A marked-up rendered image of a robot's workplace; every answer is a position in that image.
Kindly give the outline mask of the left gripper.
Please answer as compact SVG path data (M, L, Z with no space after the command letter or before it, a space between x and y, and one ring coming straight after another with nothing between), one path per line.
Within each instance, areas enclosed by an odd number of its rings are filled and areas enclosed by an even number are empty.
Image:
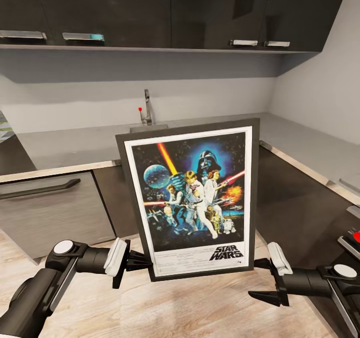
M153 262L146 261L145 254L137 252L135 250L130 250L131 241L126 239L127 243L123 259L120 263L120 268L115 277L113 277L112 288L119 289L121 280L123 277L124 270L133 271L139 269L146 269L153 266ZM92 273L95 274L107 274L105 272L105 263L108 258L108 253L110 248L101 247L97 254L95 255L93 264L92 264Z

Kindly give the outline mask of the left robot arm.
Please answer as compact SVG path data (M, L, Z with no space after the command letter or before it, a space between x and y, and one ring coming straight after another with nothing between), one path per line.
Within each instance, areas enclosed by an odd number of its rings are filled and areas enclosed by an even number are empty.
M0 338L38 338L48 316L52 316L75 274L107 274L112 288L119 289L124 270L153 266L145 254L130 250L131 241L119 237L111 248L63 240L57 243L45 268L28 278L15 292L8 311L0 317Z

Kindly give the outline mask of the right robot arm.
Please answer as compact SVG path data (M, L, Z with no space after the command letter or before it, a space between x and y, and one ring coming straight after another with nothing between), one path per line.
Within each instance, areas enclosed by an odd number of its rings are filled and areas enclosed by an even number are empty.
M267 246L271 259L255 259L254 266L270 269L276 291L248 291L250 296L276 306L290 306L288 294L332 298L354 338L360 338L360 275L354 268L344 264L291 267L278 243Z

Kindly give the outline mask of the poster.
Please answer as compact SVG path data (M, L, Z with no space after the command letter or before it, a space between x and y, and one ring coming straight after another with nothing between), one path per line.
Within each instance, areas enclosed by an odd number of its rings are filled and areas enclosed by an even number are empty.
M115 139L151 282L254 270L260 117Z

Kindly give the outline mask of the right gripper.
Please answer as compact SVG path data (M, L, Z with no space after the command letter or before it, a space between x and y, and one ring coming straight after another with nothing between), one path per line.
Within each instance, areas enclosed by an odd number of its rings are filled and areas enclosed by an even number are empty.
M275 279L276 291L248 291L256 299L272 305L290 306L288 294L312 296L313 291L309 278L303 268L292 267L292 274L279 275L273 260L267 258L255 259L254 266L270 269Z

